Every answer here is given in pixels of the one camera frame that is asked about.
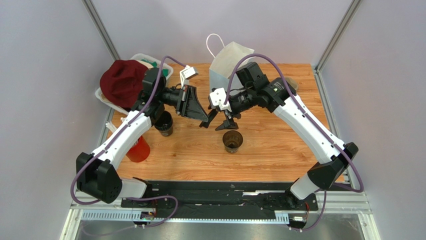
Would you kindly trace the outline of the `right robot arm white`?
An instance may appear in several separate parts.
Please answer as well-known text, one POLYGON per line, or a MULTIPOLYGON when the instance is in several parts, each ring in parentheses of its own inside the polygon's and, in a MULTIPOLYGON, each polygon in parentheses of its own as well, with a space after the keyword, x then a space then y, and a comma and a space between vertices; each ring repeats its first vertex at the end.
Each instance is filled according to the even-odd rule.
POLYGON ((288 124, 310 148, 317 163, 286 190, 291 200, 299 202, 317 190, 328 190, 348 167, 354 166, 358 146, 331 133, 283 76, 270 81, 256 62, 249 62, 228 78, 210 76, 209 87, 209 118, 212 120, 218 112, 225 114, 217 130, 237 129, 235 118, 261 107, 288 124))

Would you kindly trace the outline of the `brown coffee cup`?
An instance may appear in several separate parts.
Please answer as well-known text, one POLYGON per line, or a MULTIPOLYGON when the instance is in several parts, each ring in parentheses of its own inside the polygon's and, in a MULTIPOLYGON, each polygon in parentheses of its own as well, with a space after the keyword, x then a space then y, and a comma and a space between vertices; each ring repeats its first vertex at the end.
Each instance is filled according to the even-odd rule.
POLYGON ((222 136, 222 142, 225 150, 230 153, 236 153, 244 142, 244 138, 239 131, 229 130, 222 136))

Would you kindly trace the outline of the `stack of black cups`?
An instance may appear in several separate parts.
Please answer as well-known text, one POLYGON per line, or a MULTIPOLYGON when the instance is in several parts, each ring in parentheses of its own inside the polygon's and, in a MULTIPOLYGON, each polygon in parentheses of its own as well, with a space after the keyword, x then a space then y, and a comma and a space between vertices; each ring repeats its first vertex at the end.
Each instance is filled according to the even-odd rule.
POLYGON ((153 126, 162 136, 169 137, 174 131, 173 124, 174 122, 171 113, 164 111, 153 126))

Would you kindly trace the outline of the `white paper bag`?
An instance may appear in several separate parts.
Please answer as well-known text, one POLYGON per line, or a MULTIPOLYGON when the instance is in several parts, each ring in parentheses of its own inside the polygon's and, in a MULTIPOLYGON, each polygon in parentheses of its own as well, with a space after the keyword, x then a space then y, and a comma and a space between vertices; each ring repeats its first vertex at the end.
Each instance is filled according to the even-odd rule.
POLYGON ((213 61, 209 67, 209 90, 213 92, 216 89, 228 88, 229 77, 231 76, 237 63, 247 55, 253 54, 254 49, 243 46, 234 41, 224 44, 222 38, 216 34, 211 33, 207 36, 205 41, 207 50, 213 56, 213 61), (209 38, 216 36, 219 38, 222 49, 217 53, 213 53, 209 48, 209 38))

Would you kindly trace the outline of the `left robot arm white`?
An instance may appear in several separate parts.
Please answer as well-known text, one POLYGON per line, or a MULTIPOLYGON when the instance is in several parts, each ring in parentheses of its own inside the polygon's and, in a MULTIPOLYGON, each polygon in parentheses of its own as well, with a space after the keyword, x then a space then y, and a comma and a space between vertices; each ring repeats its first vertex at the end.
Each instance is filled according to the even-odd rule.
POLYGON ((186 65, 180 71, 180 88, 167 87, 167 79, 157 67, 145 72, 142 91, 124 122, 92 153, 82 152, 76 159, 76 176, 71 197, 80 204, 75 192, 83 192, 95 200, 110 204, 117 198, 141 199, 148 183, 141 179, 120 178, 117 169, 139 138, 164 116, 165 105, 176 109, 179 116, 207 122, 208 115, 198 101, 195 86, 189 80, 198 70, 186 65))

